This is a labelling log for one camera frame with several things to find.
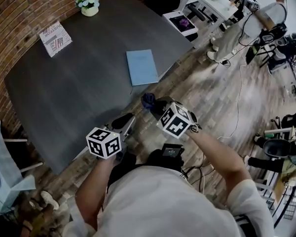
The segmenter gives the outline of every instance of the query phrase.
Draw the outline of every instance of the wood laminate floor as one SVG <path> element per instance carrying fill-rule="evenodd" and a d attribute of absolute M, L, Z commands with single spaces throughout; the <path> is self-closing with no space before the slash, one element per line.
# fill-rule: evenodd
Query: wood laminate floor
<path fill-rule="evenodd" d="M 229 137 L 237 126 L 231 138 L 220 140 L 241 156 L 264 157 L 261 149 L 253 145 L 252 137 L 257 132 L 271 128 L 271 118 L 295 113 L 296 98 L 287 95 L 279 76 L 269 75 L 267 67 L 259 68 L 261 58 L 255 59 L 248 66 L 242 66 L 240 74 L 240 66 L 244 64 L 240 54 L 231 59 L 230 67 L 225 67 L 206 59 L 205 51 L 208 48 L 205 46 L 201 50 L 188 53 L 171 68 L 160 83 L 151 85 L 147 92 L 154 93 L 157 98 L 169 95 L 180 101 L 196 114 L 203 129 L 216 138 Z M 185 167 L 200 165 L 203 160 L 204 165 L 208 164 L 203 159 L 202 152 L 187 136 L 177 140 L 161 132 L 155 126 L 153 116 L 142 109 L 140 96 L 124 112 L 132 112 L 137 118 L 134 134 L 127 143 L 137 155 L 138 163 L 144 162 L 150 152 L 161 149 L 167 142 L 184 145 L 185 152 L 182 156 Z M 62 231 L 70 218 L 66 200 L 75 195 L 95 162 L 92 155 L 85 154 L 59 176 L 54 175 L 45 165 L 29 172 L 36 178 L 37 190 L 27 197 L 39 199 L 39 192 L 47 190 L 60 203 L 60 209 L 54 213 L 54 219 L 45 231 L 49 227 Z M 204 167 L 203 171 L 206 175 L 211 167 Z M 253 177 L 259 174 L 258 169 L 250 171 Z M 194 170 L 189 175 L 189 182 L 193 183 L 199 178 L 199 171 Z M 224 181 L 221 176 L 213 171 L 205 180 L 205 194 L 211 195 L 216 201 L 224 202 Z M 196 189 L 198 185 L 198 182 L 193 184 Z M 26 203 L 26 200 L 23 201 L 19 206 L 20 210 L 26 211 Z"/>

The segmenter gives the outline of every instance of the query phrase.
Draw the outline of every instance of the red brick wall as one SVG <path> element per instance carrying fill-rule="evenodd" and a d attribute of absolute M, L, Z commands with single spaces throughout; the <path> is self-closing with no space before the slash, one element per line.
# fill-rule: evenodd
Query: red brick wall
<path fill-rule="evenodd" d="M 39 40 L 39 33 L 76 13 L 74 0 L 0 0 L 0 120 L 14 134 L 20 122 L 7 94 L 4 77 Z"/>

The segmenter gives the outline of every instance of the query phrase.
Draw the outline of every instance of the light blue notebook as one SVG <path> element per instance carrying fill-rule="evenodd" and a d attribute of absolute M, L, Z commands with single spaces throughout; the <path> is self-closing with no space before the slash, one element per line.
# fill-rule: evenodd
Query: light blue notebook
<path fill-rule="evenodd" d="M 126 56 L 133 86 L 159 81 L 151 49 L 127 51 Z"/>

